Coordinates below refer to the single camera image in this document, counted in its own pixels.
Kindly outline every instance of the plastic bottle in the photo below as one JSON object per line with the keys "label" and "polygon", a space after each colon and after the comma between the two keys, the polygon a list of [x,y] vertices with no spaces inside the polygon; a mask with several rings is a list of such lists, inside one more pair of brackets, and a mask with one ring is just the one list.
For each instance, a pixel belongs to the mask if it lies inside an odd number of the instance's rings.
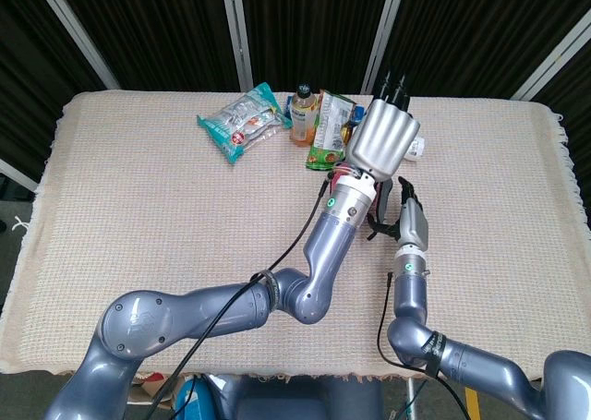
{"label": "plastic bottle", "polygon": [[301,84],[297,87],[290,110],[292,116],[291,140],[297,146],[310,146],[314,142],[318,110],[316,96],[311,92],[309,85]]}

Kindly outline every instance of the food package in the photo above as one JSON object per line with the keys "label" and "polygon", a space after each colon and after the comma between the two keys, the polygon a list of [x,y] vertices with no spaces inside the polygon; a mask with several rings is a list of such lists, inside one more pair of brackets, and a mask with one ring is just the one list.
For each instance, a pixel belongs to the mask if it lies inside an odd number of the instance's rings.
{"label": "food package", "polygon": [[341,128],[349,122],[355,102],[320,91],[320,109],[316,117],[316,137],[310,148],[306,167],[327,171],[344,156],[344,143]]}
{"label": "food package", "polygon": [[211,117],[198,115],[197,123],[207,129],[231,164],[255,143],[292,125],[267,83],[261,83]]}

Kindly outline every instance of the cable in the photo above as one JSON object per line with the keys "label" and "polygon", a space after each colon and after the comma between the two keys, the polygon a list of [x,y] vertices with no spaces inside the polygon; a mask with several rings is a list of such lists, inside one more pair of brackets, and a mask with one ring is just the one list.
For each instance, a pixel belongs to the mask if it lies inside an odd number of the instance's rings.
{"label": "cable", "polygon": [[[320,187],[318,197],[316,198],[316,203],[314,203],[314,208],[312,208],[312,212],[310,212],[310,215],[309,215],[308,219],[306,220],[306,223],[304,224],[304,226],[300,230],[299,234],[297,235],[295,240],[292,242],[292,244],[287,249],[285,249],[285,252],[283,252],[281,254],[281,256],[279,258],[277,258],[269,266],[269,270],[273,270],[279,263],[282,262],[282,260],[285,257],[287,257],[287,255],[292,251],[292,249],[294,249],[294,247],[297,245],[297,242],[299,242],[299,240],[302,238],[302,236],[306,232],[306,229],[309,227],[310,223],[312,222],[312,219],[314,218],[314,215],[316,214],[316,210],[318,209],[318,206],[320,204],[320,200],[324,196],[324,193],[326,192],[326,188],[328,187],[328,185],[332,179],[331,174],[332,173],[329,173],[328,178],[324,179],[324,181],[322,182],[322,186]],[[215,325],[218,324],[218,322],[223,317],[223,315],[227,312],[228,309],[230,309],[230,306],[232,306],[232,304],[238,298],[240,298],[242,296],[242,294],[244,294],[251,287],[253,287],[255,285],[255,283],[259,282],[263,277],[264,277],[263,275],[258,274],[258,273],[253,275],[252,278],[250,279],[250,282],[248,282],[242,288],[240,288],[238,291],[236,291],[236,293],[230,298],[230,300],[228,300],[228,302],[223,306],[223,308],[220,309],[220,312],[218,312],[218,314],[213,318],[213,320],[210,322],[210,324],[205,329],[205,331],[203,331],[203,334],[199,337],[199,339],[195,342],[195,344],[193,344],[193,346],[191,346],[191,349],[189,349],[187,351],[187,353],[185,354],[183,359],[180,361],[178,366],[175,368],[173,373],[170,375],[170,377],[164,382],[164,384],[160,387],[158,392],[156,392],[156,395],[154,395],[154,398],[152,399],[150,409],[148,410],[148,413],[144,416],[144,420],[150,419],[150,417],[154,414],[154,411],[156,411],[158,404],[162,401],[164,394],[166,394],[166,392],[170,389],[170,387],[173,385],[173,382],[176,381],[176,378],[178,377],[180,372],[183,370],[183,368],[185,367],[187,362],[191,359],[193,354],[198,350],[198,348],[205,341],[205,339],[207,339],[207,337],[210,335],[213,328],[215,328]]]}
{"label": "cable", "polygon": [[191,396],[193,395],[193,391],[195,390],[196,383],[197,383],[197,376],[193,375],[193,383],[191,384],[191,390],[188,392],[187,399],[185,400],[183,405],[180,408],[178,408],[175,411],[175,413],[169,417],[168,420],[173,420],[174,418],[177,418],[178,415],[181,414],[183,412],[183,410],[187,407],[188,403],[191,401]]}
{"label": "cable", "polygon": [[413,397],[413,400],[411,400],[410,402],[408,402],[403,409],[401,409],[400,411],[398,411],[396,413],[396,416],[394,417],[394,420],[400,420],[401,418],[403,418],[403,414],[406,414],[406,418],[408,418],[408,408],[410,408],[413,403],[416,400],[416,397],[418,397],[418,394],[420,393],[420,391],[423,389],[423,387],[425,386],[425,384],[428,382],[428,380],[423,380],[422,383],[418,386],[416,392],[415,392],[415,396]]}
{"label": "cable", "polygon": [[[384,360],[384,362],[386,362],[386,363],[388,363],[388,364],[390,364],[392,366],[400,367],[401,369],[408,369],[410,371],[415,371],[415,372],[418,372],[420,374],[426,375],[427,373],[425,372],[425,370],[424,369],[421,369],[420,367],[408,366],[408,365],[403,365],[401,363],[393,362],[388,357],[386,357],[386,355],[384,354],[384,352],[381,350],[381,344],[380,344],[381,330],[382,330],[382,328],[384,326],[384,319],[386,318],[386,310],[388,309],[388,299],[390,297],[390,288],[392,287],[392,276],[393,276],[392,272],[388,272],[388,282],[387,282],[387,289],[386,289],[386,298],[384,299],[384,308],[383,308],[383,310],[381,312],[380,327],[378,328],[378,338],[376,340],[376,343],[378,345],[378,352],[380,353],[381,358]],[[455,393],[455,391],[447,383],[447,381],[445,381],[440,376],[436,376],[435,379],[443,386],[443,388],[445,388],[452,395],[452,397],[455,400],[455,402],[457,403],[458,407],[462,410],[462,414],[464,414],[464,418],[466,420],[471,420],[470,419],[470,414],[466,411],[464,404],[460,400],[460,397],[458,397],[458,394]]]}

